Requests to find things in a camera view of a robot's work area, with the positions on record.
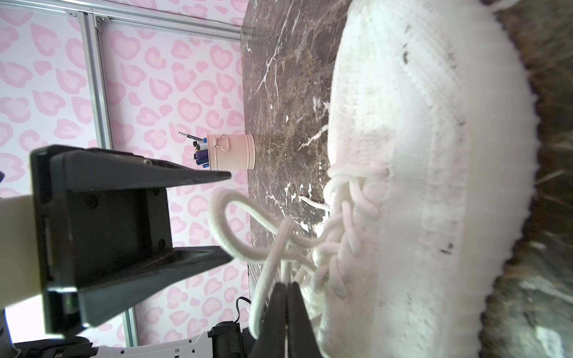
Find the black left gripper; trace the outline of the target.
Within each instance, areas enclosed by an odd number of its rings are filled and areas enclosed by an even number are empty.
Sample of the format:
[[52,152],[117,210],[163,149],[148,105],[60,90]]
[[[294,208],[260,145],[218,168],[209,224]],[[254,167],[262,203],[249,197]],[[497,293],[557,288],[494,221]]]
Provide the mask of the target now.
[[172,247],[167,189],[231,179],[127,152],[31,152],[46,329],[76,335],[167,286],[232,261],[219,246]]

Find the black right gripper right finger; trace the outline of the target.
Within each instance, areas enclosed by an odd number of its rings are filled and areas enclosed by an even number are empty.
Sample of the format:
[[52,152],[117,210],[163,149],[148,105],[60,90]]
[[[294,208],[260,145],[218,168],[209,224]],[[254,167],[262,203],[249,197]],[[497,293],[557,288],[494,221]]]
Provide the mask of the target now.
[[286,291],[286,340],[289,358],[322,358],[297,283],[291,283]]

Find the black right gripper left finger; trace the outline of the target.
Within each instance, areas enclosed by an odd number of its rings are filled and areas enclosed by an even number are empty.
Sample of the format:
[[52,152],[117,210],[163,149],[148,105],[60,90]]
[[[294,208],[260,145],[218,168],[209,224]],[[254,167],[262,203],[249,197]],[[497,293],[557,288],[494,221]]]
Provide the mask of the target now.
[[287,288],[276,283],[264,316],[261,333],[250,358],[284,358],[287,337]]

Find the white knit sneaker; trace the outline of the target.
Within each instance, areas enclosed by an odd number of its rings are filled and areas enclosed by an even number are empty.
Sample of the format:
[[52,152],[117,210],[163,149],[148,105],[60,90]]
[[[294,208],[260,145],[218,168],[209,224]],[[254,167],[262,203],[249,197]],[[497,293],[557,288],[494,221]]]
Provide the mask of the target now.
[[534,95],[480,1],[353,1],[334,65],[330,208],[304,291],[327,357],[476,357],[530,214]]

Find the white shoelace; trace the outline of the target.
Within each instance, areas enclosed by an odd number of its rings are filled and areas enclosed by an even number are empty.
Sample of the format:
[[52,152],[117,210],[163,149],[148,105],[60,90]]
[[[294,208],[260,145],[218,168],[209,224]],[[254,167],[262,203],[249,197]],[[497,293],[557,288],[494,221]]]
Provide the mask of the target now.
[[[363,192],[368,180],[385,182],[392,173],[392,167],[358,166],[355,164],[335,164],[328,170],[329,182],[324,189],[325,198],[331,200],[329,210],[333,215],[325,223],[324,231],[316,240],[310,240],[295,232],[296,223],[288,216],[282,221],[273,218],[259,204],[247,196],[225,190],[213,197],[208,210],[208,220],[213,235],[219,240],[222,249],[235,259],[247,263],[261,263],[258,286],[252,295],[252,311],[249,328],[254,337],[262,332],[264,301],[267,299],[272,278],[276,270],[289,282],[289,267],[298,263],[301,267],[295,282],[307,279],[311,292],[320,292],[331,286],[334,294],[344,300],[349,296],[343,270],[340,268],[342,250],[348,248],[353,257],[363,251],[364,238],[358,225],[364,217],[376,219],[380,210]],[[253,219],[275,235],[272,246],[265,249],[247,246],[239,240],[226,219],[225,211],[229,204],[243,208]]]

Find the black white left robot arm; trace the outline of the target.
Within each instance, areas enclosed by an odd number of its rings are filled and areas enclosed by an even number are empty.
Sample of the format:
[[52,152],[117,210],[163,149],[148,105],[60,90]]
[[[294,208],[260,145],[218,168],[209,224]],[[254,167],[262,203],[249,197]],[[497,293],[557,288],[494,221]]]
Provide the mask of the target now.
[[51,145],[1,155],[1,355],[85,337],[121,356],[244,322],[247,266],[207,222],[227,171]]

